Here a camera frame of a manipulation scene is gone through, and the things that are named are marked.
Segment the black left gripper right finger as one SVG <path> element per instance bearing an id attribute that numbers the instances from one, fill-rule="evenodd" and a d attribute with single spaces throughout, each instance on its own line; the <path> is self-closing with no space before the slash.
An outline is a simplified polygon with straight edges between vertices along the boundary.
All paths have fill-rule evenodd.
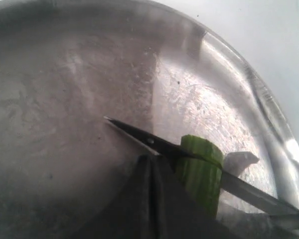
<path id="1" fill-rule="evenodd" d="M 157 239 L 238 239 L 178 182 L 167 159 L 151 158 L 152 226 Z"/>

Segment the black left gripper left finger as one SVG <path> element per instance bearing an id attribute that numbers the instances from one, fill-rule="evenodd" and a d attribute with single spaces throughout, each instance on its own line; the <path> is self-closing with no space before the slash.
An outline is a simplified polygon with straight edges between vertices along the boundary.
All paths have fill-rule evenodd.
<path id="1" fill-rule="evenodd" d="M 131 177 L 105 209 L 72 235 L 73 239 L 153 239 L 151 164 L 142 155 Z"/>

